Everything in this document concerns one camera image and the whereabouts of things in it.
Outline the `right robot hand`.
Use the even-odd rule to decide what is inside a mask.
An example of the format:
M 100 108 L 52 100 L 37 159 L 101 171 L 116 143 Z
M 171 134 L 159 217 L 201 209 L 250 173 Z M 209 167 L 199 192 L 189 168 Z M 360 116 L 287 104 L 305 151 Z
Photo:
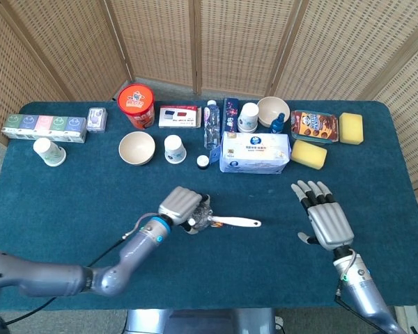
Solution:
M 354 233 L 340 204 L 330 189 L 321 181 L 298 180 L 291 188 L 303 206 L 315 233 L 309 236 L 299 232 L 297 236 L 306 244 L 321 245 L 327 251 L 349 246 Z

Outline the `steel scrubber with white handle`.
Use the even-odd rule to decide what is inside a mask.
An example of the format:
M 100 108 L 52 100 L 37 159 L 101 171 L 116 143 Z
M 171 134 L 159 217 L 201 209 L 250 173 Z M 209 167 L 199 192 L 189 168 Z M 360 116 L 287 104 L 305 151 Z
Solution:
M 199 206 L 192 212 L 187 222 L 191 231 L 198 233 L 207 227 L 221 228 L 224 225 L 230 225 L 241 228 L 259 228 L 261 222 L 252 218 L 243 218 L 235 216 L 215 216 L 210 206 L 210 196 L 204 195 Z

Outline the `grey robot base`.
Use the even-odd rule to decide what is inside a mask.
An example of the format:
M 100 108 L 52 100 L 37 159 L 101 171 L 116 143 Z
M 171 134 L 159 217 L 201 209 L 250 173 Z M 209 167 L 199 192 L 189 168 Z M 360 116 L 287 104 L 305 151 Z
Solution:
M 121 334 L 277 334 L 272 308 L 128 310 Z

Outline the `paper cup blue flower print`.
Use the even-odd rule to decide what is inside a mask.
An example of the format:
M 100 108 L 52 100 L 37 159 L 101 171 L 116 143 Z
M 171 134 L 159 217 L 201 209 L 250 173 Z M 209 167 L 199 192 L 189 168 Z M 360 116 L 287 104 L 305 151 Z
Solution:
M 170 164 L 180 164 L 185 160 L 187 151 L 178 135 L 169 135 L 165 138 L 164 156 Z

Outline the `beige bowl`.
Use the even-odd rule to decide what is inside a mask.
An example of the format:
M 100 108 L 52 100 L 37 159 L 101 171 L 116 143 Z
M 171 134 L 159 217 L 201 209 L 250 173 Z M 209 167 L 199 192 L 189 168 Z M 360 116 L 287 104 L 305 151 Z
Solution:
M 258 121 L 264 127 L 270 127 L 272 121 L 278 117 L 280 113 L 284 115 L 284 122 L 290 118 L 290 108 L 288 104 L 278 97 L 264 97 L 257 103 Z
M 118 153 L 124 162 L 134 166 L 142 166 L 153 158 L 155 148 L 155 141 L 150 134 L 131 132 L 121 139 Z

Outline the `yellow sponge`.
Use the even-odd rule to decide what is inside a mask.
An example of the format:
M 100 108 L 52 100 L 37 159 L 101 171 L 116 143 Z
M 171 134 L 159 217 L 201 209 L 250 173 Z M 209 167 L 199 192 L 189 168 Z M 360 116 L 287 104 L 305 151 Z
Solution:
M 320 170 L 325 163 L 327 150 L 306 141 L 296 140 L 291 152 L 291 160 L 304 166 Z
M 339 117 L 341 143 L 359 145 L 364 141 L 363 118 L 360 114 L 342 113 Z

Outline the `teal tablecloth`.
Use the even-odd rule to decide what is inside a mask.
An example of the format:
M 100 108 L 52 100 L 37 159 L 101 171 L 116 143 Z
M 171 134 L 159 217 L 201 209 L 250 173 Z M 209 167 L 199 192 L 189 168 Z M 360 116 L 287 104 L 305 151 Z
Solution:
M 314 170 L 290 162 L 279 175 L 200 170 L 202 129 L 177 129 L 187 158 L 164 158 L 170 129 L 150 127 L 157 149 L 143 166 L 118 154 L 133 130 L 115 102 L 105 102 L 107 128 L 85 143 L 67 143 L 66 161 L 44 164 L 31 141 L 8 144 L 0 174 L 0 251 L 34 261 L 102 267 L 115 264 L 111 245 L 136 220 L 154 212 L 177 186 L 211 197 L 214 213 L 261 221 L 259 228 L 208 228 L 196 235 L 175 227 L 134 272 L 127 289 L 106 298 L 81 294 L 54 308 L 246 308 L 332 305 L 338 275 L 332 254 L 302 243 L 311 234 L 305 210 L 291 189 L 320 180 L 334 194 L 385 301 L 418 304 L 418 204 L 388 108 L 379 102 L 297 101 L 292 109 L 359 113 L 360 145 L 333 143 L 325 165 Z

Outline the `flat red white box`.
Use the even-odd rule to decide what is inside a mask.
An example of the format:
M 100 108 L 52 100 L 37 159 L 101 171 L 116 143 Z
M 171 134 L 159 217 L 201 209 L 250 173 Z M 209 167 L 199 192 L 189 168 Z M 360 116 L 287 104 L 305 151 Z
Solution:
M 159 128 L 199 128 L 201 107 L 163 105 L 160 107 Z

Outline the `white blue wipes pack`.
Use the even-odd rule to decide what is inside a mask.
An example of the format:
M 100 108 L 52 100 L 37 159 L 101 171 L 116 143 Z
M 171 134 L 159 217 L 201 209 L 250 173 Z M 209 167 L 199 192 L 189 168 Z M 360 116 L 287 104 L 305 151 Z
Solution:
M 286 134 L 224 132 L 219 169 L 223 173 L 280 174 L 290 157 Z

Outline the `dark blue printed box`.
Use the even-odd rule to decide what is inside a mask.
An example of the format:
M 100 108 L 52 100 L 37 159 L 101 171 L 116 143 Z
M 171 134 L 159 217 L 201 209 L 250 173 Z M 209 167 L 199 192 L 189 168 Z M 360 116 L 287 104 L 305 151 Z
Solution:
M 238 131 L 238 103 L 236 98 L 225 98 L 223 106 L 222 130 L 224 132 Z

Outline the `red instant noodle tub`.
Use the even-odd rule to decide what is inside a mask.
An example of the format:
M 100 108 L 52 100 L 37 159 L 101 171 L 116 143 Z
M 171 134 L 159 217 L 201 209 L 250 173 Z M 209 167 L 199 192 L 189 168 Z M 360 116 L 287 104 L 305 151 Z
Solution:
M 126 86 L 117 98 L 119 109 L 137 129 L 146 129 L 155 121 L 155 96 L 153 91 L 141 83 Z

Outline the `blue spray bottle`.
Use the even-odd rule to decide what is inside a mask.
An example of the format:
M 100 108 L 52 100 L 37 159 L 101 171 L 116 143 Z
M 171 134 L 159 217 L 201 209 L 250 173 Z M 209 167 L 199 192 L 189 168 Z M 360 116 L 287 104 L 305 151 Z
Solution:
M 283 113 L 280 113 L 277 118 L 275 118 L 271 125 L 270 125 L 270 133 L 271 134 L 281 134 L 283 132 L 284 128 L 284 121 L 285 115 Z

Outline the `stacked white paper cups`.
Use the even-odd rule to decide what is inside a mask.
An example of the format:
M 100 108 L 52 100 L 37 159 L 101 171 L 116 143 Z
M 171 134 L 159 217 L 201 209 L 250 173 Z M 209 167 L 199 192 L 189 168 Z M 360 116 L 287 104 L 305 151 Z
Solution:
M 243 133 L 253 133 L 258 126 L 258 105 L 248 102 L 243 105 L 238 116 L 238 131 Z

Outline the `small purple clear box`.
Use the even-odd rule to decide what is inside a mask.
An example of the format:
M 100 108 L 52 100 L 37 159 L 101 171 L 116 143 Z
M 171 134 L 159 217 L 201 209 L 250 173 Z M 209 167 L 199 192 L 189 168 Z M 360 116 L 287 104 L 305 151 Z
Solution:
M 86 129 L 88 132 L 104 132 L 107 124 L 107 110 L 93 107 L 88 110 Z

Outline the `white green box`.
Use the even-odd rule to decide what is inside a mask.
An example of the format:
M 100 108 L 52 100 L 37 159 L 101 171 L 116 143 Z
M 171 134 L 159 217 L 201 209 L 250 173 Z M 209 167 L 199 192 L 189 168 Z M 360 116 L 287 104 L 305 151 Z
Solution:
M 11 114 L 1 133 L 10 139 L 35 141 L 48 138 L 55 142 L 85 143 L 86 119 L 67 116 Z

